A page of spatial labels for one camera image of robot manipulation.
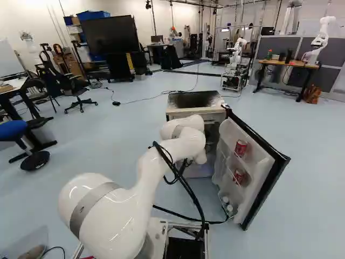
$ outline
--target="chair wheel base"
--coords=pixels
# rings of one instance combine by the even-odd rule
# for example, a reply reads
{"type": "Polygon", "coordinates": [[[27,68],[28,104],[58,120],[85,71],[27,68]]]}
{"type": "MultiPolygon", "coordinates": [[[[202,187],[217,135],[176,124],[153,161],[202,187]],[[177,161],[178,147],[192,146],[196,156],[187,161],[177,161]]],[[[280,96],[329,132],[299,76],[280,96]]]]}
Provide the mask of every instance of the chair wheel base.
{"type": "Polygon", "coordinates": [[[48,151],[39,151],[28,156],[20,165],[20,168],[25,171],[33,171],[40,169],[48,163],[50,153],[48,151]]]}

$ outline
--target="red soda can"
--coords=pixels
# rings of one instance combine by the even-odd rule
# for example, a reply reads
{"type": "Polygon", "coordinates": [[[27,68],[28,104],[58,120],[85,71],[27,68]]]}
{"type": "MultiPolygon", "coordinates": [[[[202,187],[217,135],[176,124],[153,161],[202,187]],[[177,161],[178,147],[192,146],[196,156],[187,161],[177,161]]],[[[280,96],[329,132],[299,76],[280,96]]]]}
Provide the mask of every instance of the red soda can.
{"type": "Polygon", "coordinates": [[[235,153],[240,157],[244,157],[244,154],[247,151],[247,146],[248,146],[248,142],[244,141],[244,140],[237,140],[236,142],[236,147],[235,147],[235,153]]]}
{"type": "Polygon", "coordinates": [[[236,169],[232,181],[235,182],[237,185],[241,185],[244,181],[244,172],[240,169],[236,169]]]}

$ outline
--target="stool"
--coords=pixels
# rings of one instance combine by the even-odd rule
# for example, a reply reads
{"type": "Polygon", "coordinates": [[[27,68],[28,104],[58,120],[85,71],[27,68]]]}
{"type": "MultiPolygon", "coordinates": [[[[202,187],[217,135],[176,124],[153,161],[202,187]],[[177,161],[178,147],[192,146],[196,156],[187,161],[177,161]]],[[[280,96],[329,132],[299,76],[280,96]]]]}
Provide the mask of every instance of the stool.
{"type": "Polygon", "coordinates": [[[48,151],[32,153],[22,141],[27,129],[27,123],[23,120],[12,120],[0,124],[0,141],[14,141],[23,149],[28,157],[22,162],[20,168],[25,171],[33,171],[43,167],[49,161],[48,151]]]}

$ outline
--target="large tv screen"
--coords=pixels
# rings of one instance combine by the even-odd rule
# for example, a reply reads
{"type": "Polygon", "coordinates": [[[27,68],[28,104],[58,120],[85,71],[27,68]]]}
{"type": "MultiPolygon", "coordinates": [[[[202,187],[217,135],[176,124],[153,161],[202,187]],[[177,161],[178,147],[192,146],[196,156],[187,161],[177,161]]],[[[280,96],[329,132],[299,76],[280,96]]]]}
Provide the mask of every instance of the large tv screen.
{"type": "Polygon", "coordinates": [[[91,54],[139,51],[139,40],[131,15],[80,21],[91,54]]]}

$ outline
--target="blue storage box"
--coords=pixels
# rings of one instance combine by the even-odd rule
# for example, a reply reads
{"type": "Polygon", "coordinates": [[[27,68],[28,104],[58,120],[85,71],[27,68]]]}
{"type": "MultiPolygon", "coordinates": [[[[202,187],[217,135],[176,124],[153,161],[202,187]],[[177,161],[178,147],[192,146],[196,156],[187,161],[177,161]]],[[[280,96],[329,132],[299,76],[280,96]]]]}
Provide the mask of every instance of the blue storage box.
{"type": "Polygon", "coordinates": [[[92,20],[92,19],[100,19],[100,18],[110,17],[110,13],[104,12],[104,11],[98,11],[98,12],[85,11],[85,12],[78,13],[77,16],[78,16],[80,21],[84,21],[84,20],[92,20]]]}
{"type": "Polygon", "coordinates": [[[85,34],[83,32],[79,34],[79,37],[80,37],[80,42],[82,42],[82,43],[86,42],[86,37],[85,37],[85,34]]]}
{"type": "Polygon", "coordinates": [[[73,21],[72,21],[72,16],[66,16],[64,17],[65,20],[65,24],[68,25],[73,25],[73,21]]]}

